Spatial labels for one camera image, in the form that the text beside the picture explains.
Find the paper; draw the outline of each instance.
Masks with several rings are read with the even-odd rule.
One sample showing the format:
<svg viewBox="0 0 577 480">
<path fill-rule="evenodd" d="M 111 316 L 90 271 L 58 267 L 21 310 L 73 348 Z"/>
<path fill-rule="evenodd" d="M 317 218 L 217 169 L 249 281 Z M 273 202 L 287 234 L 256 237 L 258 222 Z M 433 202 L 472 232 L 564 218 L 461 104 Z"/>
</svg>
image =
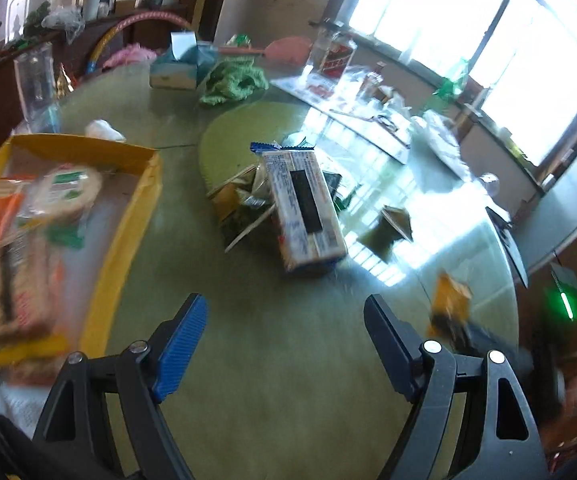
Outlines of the paper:
<svg viewBox="0 0 577 480">
<path fill-rule="evenodd" d="M 194 46 L 197 46 L 198 41 L 195 38 L 195 32 L 183 31 L 171 33 L 171 48 L 172 56 L 177 60 L 181 60 L 182 56 L 186 54 Z"/>
</svg>

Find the yellow box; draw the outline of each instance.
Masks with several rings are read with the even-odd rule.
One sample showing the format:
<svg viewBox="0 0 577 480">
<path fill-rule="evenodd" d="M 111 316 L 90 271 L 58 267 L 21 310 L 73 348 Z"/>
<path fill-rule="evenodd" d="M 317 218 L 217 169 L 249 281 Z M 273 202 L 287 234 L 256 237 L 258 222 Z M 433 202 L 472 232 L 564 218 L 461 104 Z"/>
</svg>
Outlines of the yellow box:
<svg viewBox="0 0 577 480">
<path fill-rule="evenodd" d="M 160 157 L 150 148 L 111 140 L 57 134 L 22 135 L 11 137 L 0 148 L 0 177 L 15 147 L 54 162 L 113 167 L 120 173 L 138 177 L 136 189 L 104 258 L 79 339 L 82 352 L 90 358 L 101 357 L 105 354 L 131 262 L 162 191 Z"/>
</svg>

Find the glass tabletop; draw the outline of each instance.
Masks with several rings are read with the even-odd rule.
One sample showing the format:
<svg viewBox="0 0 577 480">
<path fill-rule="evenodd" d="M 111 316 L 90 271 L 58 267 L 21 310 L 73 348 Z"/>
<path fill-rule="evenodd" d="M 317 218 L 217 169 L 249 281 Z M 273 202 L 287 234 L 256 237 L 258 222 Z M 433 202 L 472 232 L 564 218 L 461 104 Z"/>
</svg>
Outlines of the glass tabletop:
<svg viewBox="0 0 577 480">
<path fill-rule="evenodd" d="M 292 75 L 267 66 L 267 77 Z M 375 478 L 410 405 L 396 394 L 364 329 L 362 309 L 381 294 L 424 336 L 438 273 L 472 291 L 475 322 L 516 344 L 511 272 L 485 212 L 490 199 L 428 147 L 411 141 L 406 165 L 315 108 L 271 86 L 243 103 L 202 107 L 192 91 L 151 89 L 148 65 L 118 68 L 60 102 L 61 129 L 107 120 L 128 142 L 160 150 L 163 192 L 126 282 L 108 343 L 118 352 L 205 295 L 209 321 L 179 391 L 162 410 L 195 478 Z M 286 136 L 315 145 L 342 175 L 340 216 L 349 257 L 318 278 L 287 275 L 251 237 L 224 254 L 206 193 L 251 163 L 252 140 Z M 387 261 L 367 243 L 383 206 L 404 207 L 413 241 Z M 119 406 L 111 404 L 121 429 Z M 451 461 L 463 399 L 454 402 L 438 478 Z M 116 440 L 125 473 L 134 459 Z"/>
</svg>

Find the window frame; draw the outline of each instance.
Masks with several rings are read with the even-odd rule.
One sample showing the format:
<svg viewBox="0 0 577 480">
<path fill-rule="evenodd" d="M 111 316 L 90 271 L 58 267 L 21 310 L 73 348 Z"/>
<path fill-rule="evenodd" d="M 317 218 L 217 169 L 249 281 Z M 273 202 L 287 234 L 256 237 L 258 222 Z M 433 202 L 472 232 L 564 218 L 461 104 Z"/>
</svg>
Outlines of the window frame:
<svg viewBox="0 0 577 480">
<path fill-rule="evenodd" d="M 332 21 L 339 21 L 344 23 L 345 26 L 348 27 L 348 23 L 350 18 L 360 0 L 329 0 L 328 5 L 326 6 L 325 12 L 323 14 L 322 21 L 328 19 Z M 565 30 L 571 34 L 572 38 L 577 43 L 577 37 L 575 34 L 569 30 L 566 26 L 566 23 L 563 23 L 562 20 L 559 18 L 555 10 L 551 5 L 549 5 L 545 0 L 536 0 L 542 7 L 546 10 L 551 12 L 555 18 L 562 23 Z M 482 52 L 484 51 L 486 45 L 488 44 L 489 40 L 493 36 L 497 25 L 499 24 L 502 14 L 506 10 L 510 0 L 502 0 L 500 7 L 498 8 L 497 12 L 495 13 L 493 19 L 491 20 L 491 24 L 487 28 L 485 34 L 482 37 L 478 47 L 475 49 L 475 53 L 469 60 L 469 72 L 481 56 Z M 389 58 L 391 61 L 395 62 L 398 66 L 404 68 L 408 72 L 413 73 L 414 75 L 420 77 L 422 80 L 427 82 L 432 86 L 438 87 L 441 84 L 442 77 L 435 73 L 433 70 L 429 69 L 427 66 L 423 65 L 421 62 L 417 60 L 411 59 L 411 61 L 407 64 L 403 64 L 398 61 L 400 54 L 402 54 L 398 49 L 394 48 L 393 46 L 383 43 L 375 38 L 373 35 L 365 35 L 353 29 L 354 35 L 357 38 L 360 44 L 363 46 L 367 46 L 372 50 L 376 51 L 378 54 Z M 492 131 L 494 122 L 491 118 L 489 118 L 486 114 L 483 113 L 482 120 L 480 121 L 482 126 L 488 130 Z M 555 167 L 559 164 L 562 156 L 571 149 L 573 145 L 577 143 L 577 113 L 575 117 L 572 119 L 571 123 L 565 128 L 562 135 L 560 136 L 558 142 L 551 148 L 547 156 L 542 160 L 542 162 L 535 166 L 529 173 L 536 179 L 538 183 L 542 183 L 542 181 L 551 173 Z"/>
</svg>

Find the hula hoop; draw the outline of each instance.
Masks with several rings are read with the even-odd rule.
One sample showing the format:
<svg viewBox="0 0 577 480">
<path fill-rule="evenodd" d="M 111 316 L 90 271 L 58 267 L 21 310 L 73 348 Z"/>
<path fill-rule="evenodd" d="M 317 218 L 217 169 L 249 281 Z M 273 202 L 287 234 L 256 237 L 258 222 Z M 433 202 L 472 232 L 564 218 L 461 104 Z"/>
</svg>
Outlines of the hula hoop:
<svg viewBox="0 0 577 480">
<path fill-rule="evenodd" d="M 144 20 L 165 20 L 165 22 L 171 22 L 175 25 L 179 25 L 180 28 L 188 28 L 192 30 L 189 22 L 184 18 L 179 17 L 177 14 L 172 12 L 167 12 L 165 10 L 147 10 L 146 12 L 140 12 L 134 16 L 128 17 L 126 20 L 122 20 L 120 23 L 111 28 L 106 34 L 102 36 L 102 39 L 98 41 L 95 45 L 95 49 L 92 51 L 91 57 L 89 57 L 88 63 L 86 64 L 86 73 L 90 74 L 95 71 L 97 67 L 97 60 L 100 59 L 104 47 L 108 45 L 108 42 L 115 36 L 118 32 L 127 28 L 133 23 L 142 22 Z"/>
</svg>

